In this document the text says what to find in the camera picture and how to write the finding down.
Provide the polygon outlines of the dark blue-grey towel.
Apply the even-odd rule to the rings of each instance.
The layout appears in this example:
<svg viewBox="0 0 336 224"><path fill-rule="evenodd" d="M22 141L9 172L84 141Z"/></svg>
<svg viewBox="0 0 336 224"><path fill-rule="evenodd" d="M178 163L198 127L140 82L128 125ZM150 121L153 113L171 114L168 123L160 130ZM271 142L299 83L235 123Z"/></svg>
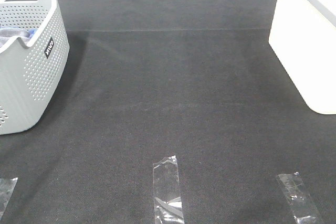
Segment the dark blue-grey towel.
<svg viewBox="0 0 336 224"><path fill-rule="evenodd" d="M31 39L29 31L16 27L1 28L1 47L3 47L9 40L16 38L20 46L26 46Z"/></svg>

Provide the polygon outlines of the black fabric table cover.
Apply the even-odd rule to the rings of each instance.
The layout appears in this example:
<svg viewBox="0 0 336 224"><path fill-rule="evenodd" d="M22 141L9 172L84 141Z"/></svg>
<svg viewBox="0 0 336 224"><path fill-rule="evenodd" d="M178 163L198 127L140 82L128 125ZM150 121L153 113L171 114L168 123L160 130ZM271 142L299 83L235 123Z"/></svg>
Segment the black fabric table cover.
<svg viewBox="0 0 336 224"><path fill-rule="evenodd" d="M271 49L276 0L58 1L68 61L38 124L1 137L2 223L153 223L173 155L186 223L294 223L294 172L335 223L335 116Z"/></svg>

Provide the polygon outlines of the middle clear tape strip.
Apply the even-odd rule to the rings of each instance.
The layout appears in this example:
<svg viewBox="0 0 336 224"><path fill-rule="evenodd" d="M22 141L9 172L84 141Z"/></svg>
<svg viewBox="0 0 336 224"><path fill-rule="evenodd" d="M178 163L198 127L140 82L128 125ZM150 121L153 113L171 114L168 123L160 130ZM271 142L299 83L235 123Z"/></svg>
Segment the middle clear tape strip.
<svg viewBox="0 0 336 224"><path fill-rule="evenodd" d="M176 156L153 164L153 204L155 223L184 223Z"/></svg>

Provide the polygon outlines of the clear tape strip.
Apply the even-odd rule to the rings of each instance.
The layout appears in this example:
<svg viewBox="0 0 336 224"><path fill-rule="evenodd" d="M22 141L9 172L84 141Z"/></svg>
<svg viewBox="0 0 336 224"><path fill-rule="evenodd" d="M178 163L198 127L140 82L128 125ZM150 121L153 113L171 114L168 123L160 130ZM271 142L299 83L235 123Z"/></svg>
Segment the clear tape strip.
<svg viewBox="0 0 336 224"><path fill-rule="evenodd" d="M155 223L184 223L176 156L153 164L153 204Z"/></svg>
<svg viewBox="0 0 336 224"><path fill-rule="evenodd" d="M6 207L15 189L17 181L18 178L0 179L0 218L2 218L6 210Z"/></svg>
<svg viewBox="0 0 336 224"><path fill-rule="evenodd" d="M276 180L297 224L324 223L298 172L279 174Z"/></svg>

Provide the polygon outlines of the grey perforated laundry basket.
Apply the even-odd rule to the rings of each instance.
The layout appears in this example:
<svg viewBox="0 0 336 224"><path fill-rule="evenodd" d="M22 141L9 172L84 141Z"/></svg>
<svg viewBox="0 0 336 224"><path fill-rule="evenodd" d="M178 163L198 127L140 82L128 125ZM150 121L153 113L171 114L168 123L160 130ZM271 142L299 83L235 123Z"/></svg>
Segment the grey perforated laundry basket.
<svg viewBox="0 0 336 224"><path fill-rule="evenodd" d="M1 134L23 132L41 118L64 71L69 42L58 0L1 2L1 28L36 33L1 47Z"/></svg>

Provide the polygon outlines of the white plastic storage box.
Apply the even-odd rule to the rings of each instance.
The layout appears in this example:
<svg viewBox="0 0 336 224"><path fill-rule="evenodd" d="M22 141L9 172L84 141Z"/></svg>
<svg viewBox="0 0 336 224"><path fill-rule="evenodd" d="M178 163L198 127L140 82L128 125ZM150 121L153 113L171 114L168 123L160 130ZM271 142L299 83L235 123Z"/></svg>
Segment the white plastic storage box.
<svg viewBox="0 0 336 224"><path fill-rule="evenodd" d="M277 0L269 44L306 105L335 114L335 0Z"/></svg>

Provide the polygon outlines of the light blue cloth in basket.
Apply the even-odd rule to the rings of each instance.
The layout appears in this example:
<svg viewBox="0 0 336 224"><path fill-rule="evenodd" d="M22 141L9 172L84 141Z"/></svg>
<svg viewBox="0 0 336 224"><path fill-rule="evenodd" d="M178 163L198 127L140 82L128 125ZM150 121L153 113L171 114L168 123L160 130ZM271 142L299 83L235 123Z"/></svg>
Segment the light blue cloth in basket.
<svg viewBox="0 0 336 224"><path fill-rule="evenodd" d="M36 33L36 31L37 31L37 28L33 28L33 29L30 29L28 31L30 39L34 36L34 34Z"/></svg>

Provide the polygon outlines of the right clear tape strip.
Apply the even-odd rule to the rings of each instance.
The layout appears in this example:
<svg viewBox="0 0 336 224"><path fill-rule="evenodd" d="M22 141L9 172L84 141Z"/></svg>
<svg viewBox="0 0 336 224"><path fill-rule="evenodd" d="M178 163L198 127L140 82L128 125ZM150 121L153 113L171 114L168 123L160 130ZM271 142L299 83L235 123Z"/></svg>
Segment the right clear tape strip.
<svg viewBox="0 0 336 224"><path fill-rule="evenodd" d="M276 180L297 224L324 223L298 172L279 174Z"/></svg>

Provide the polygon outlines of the left clear tape strip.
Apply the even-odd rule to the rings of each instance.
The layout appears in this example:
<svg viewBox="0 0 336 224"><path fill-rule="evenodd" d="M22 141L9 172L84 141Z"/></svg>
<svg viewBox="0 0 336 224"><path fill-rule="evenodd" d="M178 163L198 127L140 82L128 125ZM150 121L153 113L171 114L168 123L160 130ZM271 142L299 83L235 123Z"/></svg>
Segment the left clear tape strip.
<svg viewBox="0 0 336 224"><path fill-rule="evenodd" d="M6 210L6 207L15 189L17 181L18 178L0 179L0 218L2 218Z"/></svg>

